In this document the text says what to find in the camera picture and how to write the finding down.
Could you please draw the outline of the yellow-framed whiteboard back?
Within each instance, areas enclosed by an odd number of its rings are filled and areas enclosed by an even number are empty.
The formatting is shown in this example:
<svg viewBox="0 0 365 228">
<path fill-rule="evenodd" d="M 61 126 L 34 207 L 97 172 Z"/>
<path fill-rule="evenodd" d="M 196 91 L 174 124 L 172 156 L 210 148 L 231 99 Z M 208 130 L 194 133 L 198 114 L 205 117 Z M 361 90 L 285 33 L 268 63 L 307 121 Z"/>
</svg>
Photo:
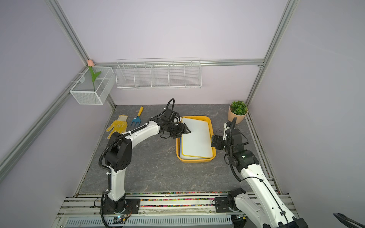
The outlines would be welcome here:
<svg viewBox="0 0 365 228">
<path fill-rule="evenodd" d="M 182 123 L 187 125 L 190 133 L 181 137 L 180 157 L 185 160 L 211 159 L 213 151 L 208 122 L 183 117 Z"/>
</svg>

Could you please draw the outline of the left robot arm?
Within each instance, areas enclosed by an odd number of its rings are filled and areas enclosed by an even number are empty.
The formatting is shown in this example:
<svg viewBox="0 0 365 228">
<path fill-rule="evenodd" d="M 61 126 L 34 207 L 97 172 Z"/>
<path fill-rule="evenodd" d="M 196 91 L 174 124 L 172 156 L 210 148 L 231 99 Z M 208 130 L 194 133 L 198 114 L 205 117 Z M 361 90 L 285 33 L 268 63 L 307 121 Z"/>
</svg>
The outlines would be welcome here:
<svg viewBox="0 0 365 228">
<path fill-rule="evenodd" d="M 168 133 L 168 138 L 176 139 L 190 134 L 191 130 L 182 123 L 177 112 L 166 107 L 143 126 L 123 134 L 116 133 L 110 138 L 98 162 L 108 175 L 108 188 L 102 193 L 102 209 L 110 209 L 114 214 L 122 214 L 126 210 L 125 173 L 132 160 L 132 149 L 160 133 Z"/>
</svg>

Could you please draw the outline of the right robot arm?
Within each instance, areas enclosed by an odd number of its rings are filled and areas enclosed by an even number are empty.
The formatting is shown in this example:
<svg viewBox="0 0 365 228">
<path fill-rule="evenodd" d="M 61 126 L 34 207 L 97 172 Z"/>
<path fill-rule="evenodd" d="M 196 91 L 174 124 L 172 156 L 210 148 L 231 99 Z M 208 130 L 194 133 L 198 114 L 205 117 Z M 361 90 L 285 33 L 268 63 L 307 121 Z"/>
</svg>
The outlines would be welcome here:
<svg viewBox="0 0 365 228">
<path fill-rule="evenodd" d="M 225 127 L 222 136 L 214 135 L 212 147 L 225 151 L 225 159 L 239 182 L 246 181 L 259 203 L 255 203 L 243 188 L 229 191 L 228 209 L 243 212 L 258 228 L 306 228 L 303 218 L 297 218 L 270 185 L 252 151 L 244 148 L 242 133 Z"/>
</svg>

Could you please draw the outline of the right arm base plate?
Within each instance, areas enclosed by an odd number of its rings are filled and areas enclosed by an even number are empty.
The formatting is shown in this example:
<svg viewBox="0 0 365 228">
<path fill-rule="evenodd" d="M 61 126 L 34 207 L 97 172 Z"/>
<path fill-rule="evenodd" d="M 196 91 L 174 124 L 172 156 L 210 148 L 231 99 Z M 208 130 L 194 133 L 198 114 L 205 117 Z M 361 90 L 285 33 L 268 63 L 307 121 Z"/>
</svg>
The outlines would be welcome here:
<svg viewBox="0 0 365 228">
<path fill-rule="evenodd" d="M 216 197 L 214 199 L 215 210 L 218 213 L 238 212 L 232 196 Z"/>
</svg>

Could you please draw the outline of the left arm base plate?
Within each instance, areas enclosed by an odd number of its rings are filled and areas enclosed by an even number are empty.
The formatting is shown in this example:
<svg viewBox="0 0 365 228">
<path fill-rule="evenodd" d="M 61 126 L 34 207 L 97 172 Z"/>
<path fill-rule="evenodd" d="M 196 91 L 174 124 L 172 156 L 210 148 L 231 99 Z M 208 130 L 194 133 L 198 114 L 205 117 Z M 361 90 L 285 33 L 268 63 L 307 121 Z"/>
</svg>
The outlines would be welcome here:
<svg viewBox="0 0 365 228">
<path fill-rule="evenodd" d="M 139 211 L 141 200 L 138 198 L 125 199 L 121 198 L 118 201 L 110 198 L 104 199 L 101 204 L 101 209 L 105 215 L 120 215 L 120 214 L 137 214 Z"/>
</svg>

